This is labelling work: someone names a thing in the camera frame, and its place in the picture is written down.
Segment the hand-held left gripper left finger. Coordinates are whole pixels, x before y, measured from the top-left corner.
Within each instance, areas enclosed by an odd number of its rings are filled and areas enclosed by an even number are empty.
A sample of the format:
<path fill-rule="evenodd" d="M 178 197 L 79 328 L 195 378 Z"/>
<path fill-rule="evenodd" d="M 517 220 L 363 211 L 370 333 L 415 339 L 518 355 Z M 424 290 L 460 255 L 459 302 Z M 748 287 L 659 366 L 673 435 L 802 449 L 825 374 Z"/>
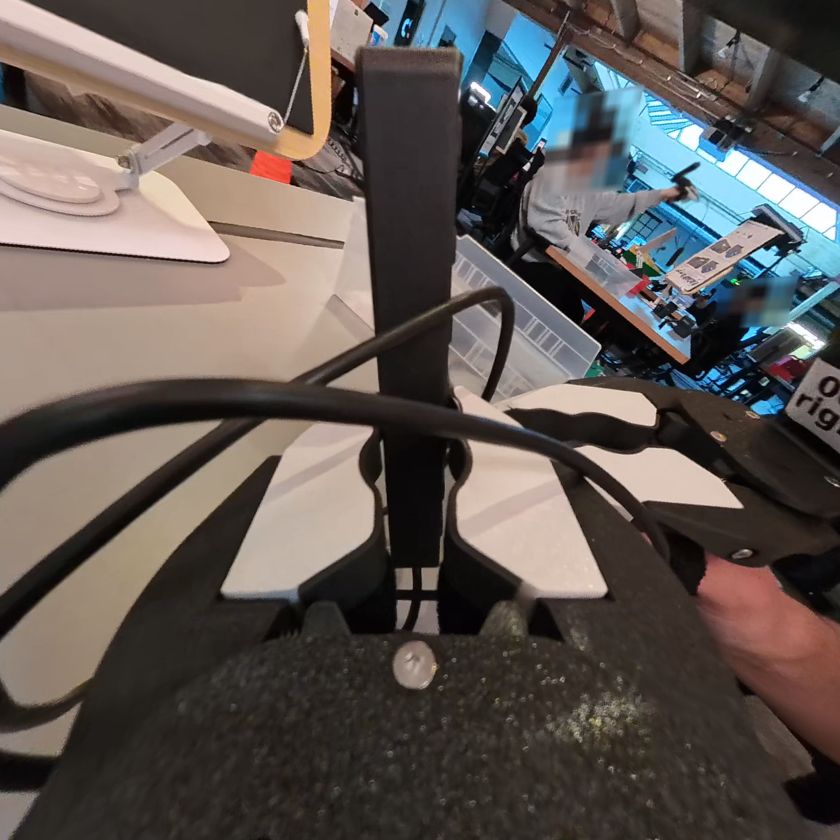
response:
<path fill-rule="evenodd" d="M 302 610 L 333 602 L 354 633 L 393 630 L 396 581 L 376 485 L 381 472 L 373 428 L 308 427 L 280 458 L 220 595 Z"/>

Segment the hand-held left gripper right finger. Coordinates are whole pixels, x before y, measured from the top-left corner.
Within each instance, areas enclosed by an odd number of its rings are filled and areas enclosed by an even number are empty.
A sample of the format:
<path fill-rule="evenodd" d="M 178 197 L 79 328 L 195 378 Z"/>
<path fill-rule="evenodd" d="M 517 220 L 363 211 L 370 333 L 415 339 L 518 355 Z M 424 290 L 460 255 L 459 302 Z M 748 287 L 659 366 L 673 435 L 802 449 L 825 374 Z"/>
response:
<path fill-rule="evenodd" d="M 500 602 L 538 634 L 558 634 L 554 604 L 607 605 L 610 592 L 554 463 L 519 448 L 453 441 L 438 624 L 476 634 Z"/>

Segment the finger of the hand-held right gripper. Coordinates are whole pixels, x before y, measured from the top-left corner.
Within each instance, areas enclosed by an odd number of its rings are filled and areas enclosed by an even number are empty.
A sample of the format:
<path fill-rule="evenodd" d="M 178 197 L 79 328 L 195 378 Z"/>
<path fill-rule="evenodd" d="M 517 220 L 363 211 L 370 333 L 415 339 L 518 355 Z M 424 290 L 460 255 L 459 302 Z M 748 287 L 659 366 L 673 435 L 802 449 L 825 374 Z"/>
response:
<path fill-rule="evenodd" d="M 636 392 L 557 384 L 506 400 L 506 415 L 568 445 L 634 452 L 655 441 L 658 411 Z"/>
<path fill-rule="evenodd" d="M 725 482 L 671 448 L 647 447 L 634 454 L 593 445 L 578 452 L 600 466 L 638 501 L 741 510 Z"/>

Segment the clear plastic bin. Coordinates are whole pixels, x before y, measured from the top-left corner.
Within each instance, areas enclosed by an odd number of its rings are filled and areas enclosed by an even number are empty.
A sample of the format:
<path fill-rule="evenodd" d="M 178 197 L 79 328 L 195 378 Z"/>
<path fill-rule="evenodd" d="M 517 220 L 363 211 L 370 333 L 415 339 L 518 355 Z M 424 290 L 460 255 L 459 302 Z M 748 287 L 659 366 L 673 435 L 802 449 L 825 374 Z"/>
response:
<path fill-rule="evenodd" d="M 505 369 L 491 401 L 501 402 L 585 377 L 601 345 L 531 289 L 474 239 L 457 237 L 451 276 L 456 297 L 484 287 L 503 288 L 513 300 L 515 328 Z M 456 314 L 448 363 L 452 385 L 483 392 L 498 345 L 500 304 L 485 301 Z"/>

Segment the black cable orange plugs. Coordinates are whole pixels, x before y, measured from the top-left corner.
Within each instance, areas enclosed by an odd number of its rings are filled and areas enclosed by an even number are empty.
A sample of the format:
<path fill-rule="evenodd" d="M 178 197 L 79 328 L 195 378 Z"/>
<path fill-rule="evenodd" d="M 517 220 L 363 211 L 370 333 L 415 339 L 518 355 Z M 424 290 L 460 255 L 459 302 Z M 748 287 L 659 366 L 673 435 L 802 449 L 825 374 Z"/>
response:
<path fill-rule="evenodd" d="M 665 532 L 651 511 L 589 458 L 558 438 L 425 402 L 346 391 L 318 384 L 233 379 L 133 383 L 69 396 L 2 423 L 2 490 L 41 460 L 100 439 L 150 427 L 221 419 L 209 442 L 195 442 L 114 502 L 100 516 L 39 561 L 2 595 L 6 636 L 48 593 L 157 501 L 217 457 L 258 421 L 295 419 L 391 429 L 443 440 L 475 440 L 556 461 L 592 480 L 637 520 L 664 562 Z M 52 706 L 80 705 L 65 753 L 115 749 L 164 698 L 187 682 L 292 625 L 290 595 L 261 595 L 257 606 L 222 607 L 215 591 L 234 562 L 251 479 L 187 538 L 129 611 L 92 681 Z"/>

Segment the black port hub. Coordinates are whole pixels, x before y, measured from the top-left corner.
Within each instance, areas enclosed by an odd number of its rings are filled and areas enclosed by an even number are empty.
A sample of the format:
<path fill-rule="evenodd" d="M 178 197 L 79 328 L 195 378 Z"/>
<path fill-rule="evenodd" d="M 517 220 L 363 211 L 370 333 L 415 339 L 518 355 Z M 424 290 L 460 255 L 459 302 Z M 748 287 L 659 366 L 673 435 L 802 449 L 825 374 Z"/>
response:
<path fill-rule="evenodd" d="M 450 298 L 461 67 L 456 49 L 363 48 L 356 60 L 375 334 Z M 435 567 L 447 444 L 382 436 L 394 566 Z"/>

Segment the grey desk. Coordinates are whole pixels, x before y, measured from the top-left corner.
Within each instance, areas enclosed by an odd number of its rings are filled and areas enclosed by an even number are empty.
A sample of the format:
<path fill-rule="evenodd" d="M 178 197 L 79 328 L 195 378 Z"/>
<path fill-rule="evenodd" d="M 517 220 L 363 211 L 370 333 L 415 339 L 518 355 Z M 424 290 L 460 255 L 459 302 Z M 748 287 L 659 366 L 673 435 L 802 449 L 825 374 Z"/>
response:
<path fill-rule="evenodd" d="M 212 163 L 164 174 L 220 226 L 221 266 L 2 248 L 2 419 L 60 396 L 172 377 L 286 381 L 363 341 L 332 300 L 353 205 Z M 2 592 L 212 427 L 115 437 L 41 463 L 2 495 Z M 2 642 L 21 705 L 89 679 L 163 562 L 304 426 L 268 423 L 143 514 Z"/>

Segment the person's right hand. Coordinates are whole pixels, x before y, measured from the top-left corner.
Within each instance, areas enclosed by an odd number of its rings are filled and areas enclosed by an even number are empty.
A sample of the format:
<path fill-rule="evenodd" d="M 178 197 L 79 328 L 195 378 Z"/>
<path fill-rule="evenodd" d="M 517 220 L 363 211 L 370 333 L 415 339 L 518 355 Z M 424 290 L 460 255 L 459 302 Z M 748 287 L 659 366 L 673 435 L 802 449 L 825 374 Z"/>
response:
<path fill-rule="evenodd" d="M 721 656 L 788 729 L 838 763 L 838 624 L 783 591 L 770 569 L 705 560 L 696 605 Z"/>

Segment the wooden table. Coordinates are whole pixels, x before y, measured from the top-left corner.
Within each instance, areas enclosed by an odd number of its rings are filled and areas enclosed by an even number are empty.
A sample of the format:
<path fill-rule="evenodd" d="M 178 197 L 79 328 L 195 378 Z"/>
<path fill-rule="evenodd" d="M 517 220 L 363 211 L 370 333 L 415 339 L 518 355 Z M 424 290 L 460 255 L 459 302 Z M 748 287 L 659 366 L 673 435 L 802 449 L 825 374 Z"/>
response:
<path fill-rule="evenodd" d="M 587 289 L 584 295 L 586 300 L 592 298 L 598 300 L 599 305 L 606 306 L 609 312 L 614 313 L 627 326 L 645 336 L 646 341 L 663 351 L 673 362 L 687 364 L 690 361 L 690 339 L 675 337 L 670 332 L 661 329 L 651 308 L 645 302 L 627 295 L 617 297 L 586 268 L 577 266 L 563 251 L 552 245 L 547 248 L 546 256 L 561 268 L 569 271 Z"/>

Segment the printed paper sign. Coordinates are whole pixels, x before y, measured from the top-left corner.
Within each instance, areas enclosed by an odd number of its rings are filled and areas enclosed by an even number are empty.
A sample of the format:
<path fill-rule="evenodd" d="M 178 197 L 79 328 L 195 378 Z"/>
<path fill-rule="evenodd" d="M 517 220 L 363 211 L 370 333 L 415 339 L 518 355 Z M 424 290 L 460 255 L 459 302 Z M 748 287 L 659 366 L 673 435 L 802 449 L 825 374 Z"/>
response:
<path fill-rule="evenodd" d="M 665 275 L 664 282 L 678 294 L 693 295 L 782 233 L 777 227 L 748 219 L 727 236 L 677 265 Z"/>

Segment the orange traffic cone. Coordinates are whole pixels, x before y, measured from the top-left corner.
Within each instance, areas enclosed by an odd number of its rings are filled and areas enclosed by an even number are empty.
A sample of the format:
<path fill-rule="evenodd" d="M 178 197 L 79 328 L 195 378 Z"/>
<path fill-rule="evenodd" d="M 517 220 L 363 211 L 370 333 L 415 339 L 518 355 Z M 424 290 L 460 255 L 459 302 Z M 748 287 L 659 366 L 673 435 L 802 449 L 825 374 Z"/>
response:
<path fill-rule="evenodd" d="M 275 154 L 257 150 L 248 172 L 257 177 L 289 185 L 291 183 L 292 162 Z"/>

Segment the wood-framed black panel stand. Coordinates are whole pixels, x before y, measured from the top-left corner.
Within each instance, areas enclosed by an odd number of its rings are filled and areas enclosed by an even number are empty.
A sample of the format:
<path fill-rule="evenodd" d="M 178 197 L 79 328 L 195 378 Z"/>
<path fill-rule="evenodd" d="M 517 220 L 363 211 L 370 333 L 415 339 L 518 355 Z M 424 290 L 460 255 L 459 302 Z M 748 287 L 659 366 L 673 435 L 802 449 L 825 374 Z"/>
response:
<path fill-rule="evenodd" d="M 218 265 L 157 171 L 225 140 L 304 160 L 331 122 L 328 2 L 1 2 L 2 62 L 170 124 L 117 160 L 2 131 L 3 247 Z"/>

